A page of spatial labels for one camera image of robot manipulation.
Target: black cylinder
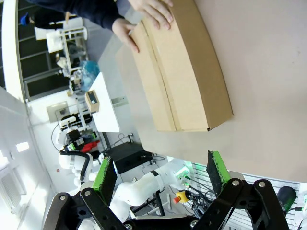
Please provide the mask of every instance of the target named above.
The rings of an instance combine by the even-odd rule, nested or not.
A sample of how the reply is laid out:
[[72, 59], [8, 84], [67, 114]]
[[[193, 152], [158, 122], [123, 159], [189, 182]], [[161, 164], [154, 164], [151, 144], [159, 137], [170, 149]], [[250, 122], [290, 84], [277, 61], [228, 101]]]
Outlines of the black cylinder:
[[288, 186], [282, 187], [277, 193], [277, 198], [282, 206], [284, 214], [287, 215], [296, 199], [296, 191]]

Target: person's hand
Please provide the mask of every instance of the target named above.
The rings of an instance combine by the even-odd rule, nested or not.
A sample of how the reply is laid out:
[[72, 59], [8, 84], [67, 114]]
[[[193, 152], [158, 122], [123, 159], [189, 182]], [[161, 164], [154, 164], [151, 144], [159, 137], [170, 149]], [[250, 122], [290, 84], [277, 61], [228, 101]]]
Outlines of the person's hand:
[[134, 51], [139, 52], [139, 48], [129, 36], [129, 32], [134, 28], [135, 25], [123, 18], [117, 18], [112, 25], [112, 31], [120, 39], [120, 41], [131, 47]]
[[[161, 0], [168, 6], [172, 7], [172, 0]], [[170, 23], [173, 21], [171, 13], [167, 7], [159, 0], [129, 0], [131, 6], [140, 11], [145, 17], [147, 17], [154, 27], [160, 29], [163, 26], [166, 29], [170, 29]]]

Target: white table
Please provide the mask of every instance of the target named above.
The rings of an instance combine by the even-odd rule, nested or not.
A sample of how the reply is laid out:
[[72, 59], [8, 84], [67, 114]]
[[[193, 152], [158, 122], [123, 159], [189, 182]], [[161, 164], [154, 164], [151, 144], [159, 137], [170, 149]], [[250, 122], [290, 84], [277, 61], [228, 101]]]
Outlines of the white table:
[[98, 132], [119, 132], [119, 125], [106, 82], [102, 73], [99, 73], [89, 91], [95, 90], [99, 100], [99, 112], [93, 113]]

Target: cardboard box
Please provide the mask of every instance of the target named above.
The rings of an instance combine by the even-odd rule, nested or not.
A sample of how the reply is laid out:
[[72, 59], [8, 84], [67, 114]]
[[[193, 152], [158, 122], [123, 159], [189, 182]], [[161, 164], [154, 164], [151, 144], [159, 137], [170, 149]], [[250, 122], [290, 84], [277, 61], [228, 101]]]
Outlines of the cardboard box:
[[158, 131], [209, 131], [233, 115], [223, 74], [193, 0], [176, 0], [175, 21], [144, 18], [131, 34], [134, 58]]
[[85, 93], [85, 102], [91, 113], [99, 112], [99, 100], [94, 90]]

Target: table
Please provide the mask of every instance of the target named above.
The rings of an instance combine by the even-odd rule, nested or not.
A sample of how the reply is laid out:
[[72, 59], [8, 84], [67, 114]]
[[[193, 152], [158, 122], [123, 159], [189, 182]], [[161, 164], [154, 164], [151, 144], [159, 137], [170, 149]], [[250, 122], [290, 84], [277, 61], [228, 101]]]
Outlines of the table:
[[89, 91], [92, 90], [95, 90], [99, 100], [99, 111], [92, 114], [98, 132], [119, 132], [113, 103], [102, 73], [99, 73]]
[[307, 182], [307, 2], [196, 3], [234, 117], [208, 133], [157, 132], [132, 53], [122, 47], [118, 67], [144, 149], [202, 164], [218, 150], [229, 170]]

